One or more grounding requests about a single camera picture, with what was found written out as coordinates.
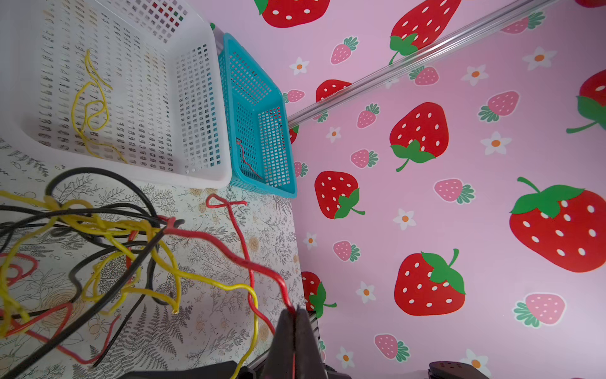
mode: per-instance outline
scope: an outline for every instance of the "perforated basket wall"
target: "perforated basket wall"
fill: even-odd
[[[235,186],[295,198],[297,186],[282,93],[235,40],[219,55]]]
[[[215,39],[183,0],[11,0],[3,9],[0,135],[36,159],[96,166],[124,176],[189,187],[222,187],[231,178]],[[110,121],[85,134],[72,126],[77,92],[90,80],[84,55],[113,87]],[[100,99],[89,87],[78,99]],[[90,109],[101,109],[97,104]],[[104,116],[93,120],[97,127]]]

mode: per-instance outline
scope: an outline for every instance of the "white flower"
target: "white flower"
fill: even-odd
[[[534,50],[534,54],[527,55],[522,58],[524,62],[528,62],[528,71],[532,71],[539,66],[551,67],[551,59],[556,56],[557,52],[546,52],[541,46]]]
[[[488,370],[488,367],[486,367],[486,364],[488,363],[488,357],[486,355],[480,355],[477,357],[473,351],[467,349],[467,358],[463,358],[459,362],[472,365],[488,378],[491,376],[490,370]]]
[[[461,78],[461,80],[469,80],[472,86],[475,86],[480,79],[488,78],[488,74],[484,72],[486,65],[483,64],[480,67],[467,67],[467,74]]]
[[[398,217],[394,218],[393,222],[400,224],[400,229],[406,230],[408,226],[416,226],[416,222],[413,220],[414,215],[414,210],[404,212],[403,210],[398,209]]]
[[[375,286],[367,286],[363,281],[360,282],[360,289],[356,290],[356,293],[362,297],[362,302],[366,304],[369,300],[377,300],[373,291]]]
[[[306,245],[307,245],[307,250],[311,250],[312,247],[315,247],[318,245],[318,243],[316,242],[316,236],[317,234],[311,234],[311,233],[307,233],[307,239],[305,241]]]
[[[347,351],[343,346],[341,346],[341,353],[337,354],[337,359],[341,361],[341,366],[343,366],[344,369],[348,367],[356,367],[351,360],[352,358],[353,352]]]
[[[387,83],[385,83],[385,88],[386,89],[390,89],[391,86],[393,86],[394,83],[399,82],[400,80],[398,80],[398,78],[392,79],[390,81],[388,81]]]
[[[482,145],[486,146],[486,155],[490,155],[494,152],[505,154],[507,153],[505,145],[511,142],[511,138],[501,138],[499,132],[494,132],[490,138],[483,139],[480,142]]]
[[[299,75],[299,72],[307,73],[307,65],[309,61],[303,61],[301,57],[297,58],[297,61],[291,64],[289,67],[293,69],[295,75]]]
[[[337,138],[341,138],[341,133],[339,133],[340,130],[341,130],[341,127],[338,127],[338,128],[330,127],[330,131],[326,135],[326,138],[330,138],[330,143],[333,143]]]

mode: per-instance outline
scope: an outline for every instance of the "floral tablecloth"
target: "floral tablecloth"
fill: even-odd
[[[37,161],[10,147],[0,138],[1,190],[41,199],[46,184],[65,169]],[[183,229],[213,234],[232,251],[242,255],[239,238],[227,209],[207,209],[205,206],[207,195],[216,190],[135,184],[150,198],[158,214],[183,218],[186,220]],[[251,259],[279,272],[288,283],[292,301],[304,304],[289,200],[230,186],[219,190],[218,194],[230,201],[248,201],[248,206],[235,206],[235,214]],[[143,205],[136,195],[120,183],[97,175],[73,176],[60,183],[55,196],[61,202],[81,198],[94,206],[117,202]],[[4,199],[0,200],[0,204],[21,205]],[[22,217],[22,214],[0,213],[2,222]],[[15,238],[26,232],[25,229],[19,230]],[[249,283],[247,270],[229,262],[209,243],[184,238],[166,238],[166,241],[174,251],[181,270],[196,272],[225,284]],[[86,254],[99,249],[75,233],[61,237],[45,233],[27,241],[20,252],[36,257],[39,269],[12,286],[12,294],[30,310],[46,309],[64,303],[75,292],[67,273]],[[102,272],[101,291],[107,290],[123,270],[118,263],[108,264]],[[80,271],[78,278],[85,281],[91,273],[92,268],[88,266]],[[267,277],[257,275],[256,278],[259,308],[276,324],[284,307],[279,288]],[[156,267],[154,288],[162,293],[174,293],[172,276]],[[23,378],[111,379],[135,370],[184,370],[227,360],[238,361],[249,348],[253,330],[253,315],[246,297],[243,290],[225,292],[206,284],[184,280],[179,314],[171,314],[169,307],[160,306],[146,297],[98,367],[90,369],[54,350],[31,367]],[[118,312],[124,317],[138,298],[139,295],[130,295],[116,314],[110,317],[97,314],[66,340],[63,346],[77,352],[84,359],[96,355],[103,347],[114,317]],[[76,302],[71,320],[82,314],[88,306],[81,301]],[[32,330],[46,337],[52,336],[63,319],[64,312],[61,310],[42,320]],[[114,332],[120,322],[121,320],[116,324]],[[259,343],[250,359],[263,353],[271,344],[269,329],[262,321],[259,321],[259,325]],[[39,346],[38,341],[27,335],[0,340],[0,376]]]

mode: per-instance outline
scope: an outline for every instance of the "blue plastic basket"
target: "blue plastic basket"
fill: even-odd
[[[230,34],[219,68],[231,152],[231,184],[296,198],[295,164],[282,92]]]

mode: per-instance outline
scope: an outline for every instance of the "pink wallpaper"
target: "pink wallpaper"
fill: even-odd
[[[410,54],[511,2],[189,0],[209,21],[231,33],[270,75],[286,94],[289,115],[321,99],[318,90],[325,95],[335,92],[385,67],[392,57],[401,58],[397,50]],[[265,6],[262,15],[257,4]],[[390,46],[392,34],[408,37],[408,45]],[[341,86],[323,85],[329,79]]]
[[[487,3],[463,6],[458,25]],[[327,364],[606,377],[605,19],[562,0],[299,126],[293,213]],[[389,58],[358,36],[377,50],[351,60]]]

